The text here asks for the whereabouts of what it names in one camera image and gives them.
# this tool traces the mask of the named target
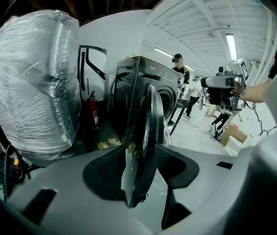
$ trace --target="cardboard box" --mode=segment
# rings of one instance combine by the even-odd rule
[[[226,130],[225,134],[223,135],[223,137],[221,138],[220,143],[223,146],[226,146],[230,136],[234,137],[236,140],[240,141],[241,143],[243,143],[247,138],[247,136],[243,132],[235,129],[232,125],[230,125]]]

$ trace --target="hand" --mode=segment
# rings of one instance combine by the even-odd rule
[[[242,93],[242,86],[236,81],[234,81],[234,88],[232,89],[232,93],[235,96],[239,96]]]

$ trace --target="washer door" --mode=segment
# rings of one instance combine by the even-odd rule
[[[162,98],[163,116],[165,119],[167,119],[172,112],[174,98],[172,96],[172,93],[170,93],[168,90],[158,90],[158,93]]]

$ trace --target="fire extinguisher label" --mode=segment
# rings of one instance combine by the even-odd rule
[[[95,125],[98,125],[98,114],[97,114],[97,111],[94,111],[94,121],[95,121]]]

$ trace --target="black cap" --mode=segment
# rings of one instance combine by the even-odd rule
[[[183,58],[181,54],[175,54],[174,57],[172,58],[173,63],[177,63],[179,61],[179,58]]]

